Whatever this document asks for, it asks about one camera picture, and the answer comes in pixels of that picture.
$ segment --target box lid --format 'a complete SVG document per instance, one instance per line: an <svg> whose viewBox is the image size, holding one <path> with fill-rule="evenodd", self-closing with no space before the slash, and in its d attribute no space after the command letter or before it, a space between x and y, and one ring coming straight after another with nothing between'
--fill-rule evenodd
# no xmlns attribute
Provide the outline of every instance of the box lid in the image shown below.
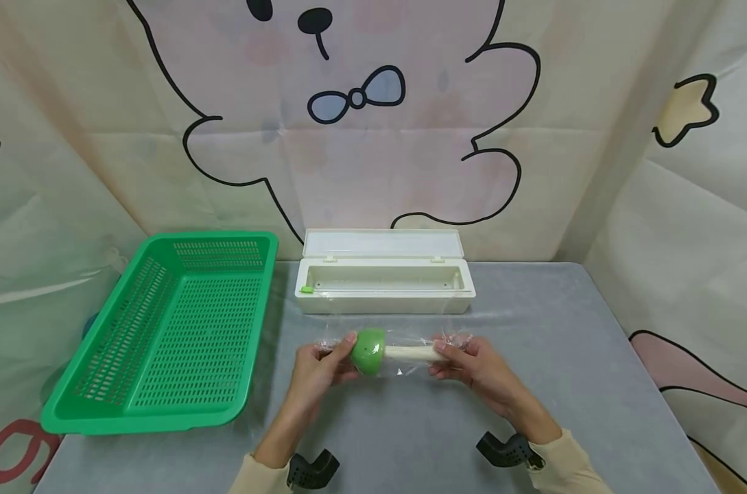
<svg viewBox="0 0 747 494"><path fill-rule="evenodd" d="M458 230L308 228L305 258L463 259Z"/></svg>

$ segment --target cartoon backdrop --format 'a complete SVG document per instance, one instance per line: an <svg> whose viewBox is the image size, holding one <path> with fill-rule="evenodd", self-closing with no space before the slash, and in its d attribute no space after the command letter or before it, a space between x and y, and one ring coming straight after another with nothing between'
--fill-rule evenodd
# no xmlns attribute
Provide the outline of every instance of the cartoon backdrop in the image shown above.
<svg viewBox="0 0 747 494"><path fill-rule="evenodd" d="M747 0L718 6L585 261L722 492L747 493Z"/></svg>
<svg viewBox="0 0 747 494"><path fill-rule="evenodd" d="M553 258L624 109L660 108L645 73L681 80L652 57L682 3L0 0L0 493L145 235L298 259L310 227L452 224L467 259Z"/></svg>

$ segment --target beige sleeve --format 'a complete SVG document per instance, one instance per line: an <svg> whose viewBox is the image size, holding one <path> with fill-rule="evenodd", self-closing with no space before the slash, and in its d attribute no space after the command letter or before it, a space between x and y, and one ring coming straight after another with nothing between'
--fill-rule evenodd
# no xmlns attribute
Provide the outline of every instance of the beige sleeve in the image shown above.
<svg viewBox="0 0 747 494"><path fill-rule="evenodd" d="M228 494L291 494L286 479L288 466L271 469L247 454Z"/></svg>
<svg viewBox="0 0 747 494"><path fill-rule="evenodd" d="M541 469L528 468L534 488L541 493L612 494L571 432L562 430L559 440L544 445L530 443L530 447L545 462Z"/></svg>

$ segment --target gray table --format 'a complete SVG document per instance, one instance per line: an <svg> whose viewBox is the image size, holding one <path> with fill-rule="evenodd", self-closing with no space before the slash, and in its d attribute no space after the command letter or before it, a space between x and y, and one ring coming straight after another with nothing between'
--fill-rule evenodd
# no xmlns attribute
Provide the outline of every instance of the gray table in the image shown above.
<svg viewBox="0 0 747 494"><path fill-rule="evenodd" d="M476 263L463 316L304 316L291 295L296 263L275 270L252 396L231 425L138 436L68 436L36 494L224 494L274 416L296 347L374 325L430 337L440 327L489 338L618 494L718 490L621 327L581 266ZM508 423L463 386L423 373L332 390L300 446L341 462L325 493L531 493L523 468L496 469L475 449Z"/></svg>

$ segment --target green mushroom toy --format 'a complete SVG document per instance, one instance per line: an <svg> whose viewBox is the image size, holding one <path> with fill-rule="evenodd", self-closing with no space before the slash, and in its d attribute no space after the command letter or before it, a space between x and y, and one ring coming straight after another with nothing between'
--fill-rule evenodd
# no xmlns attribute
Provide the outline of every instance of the green mushroom toy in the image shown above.
<svg viewBox="0 0 747 494"><path fill-rule="evenodd" d="M436 362L444 360L432 346L387 346L383 329L363 329L351 350L351 361L360 373L377 375L384 358L403 361Z"/></svg>

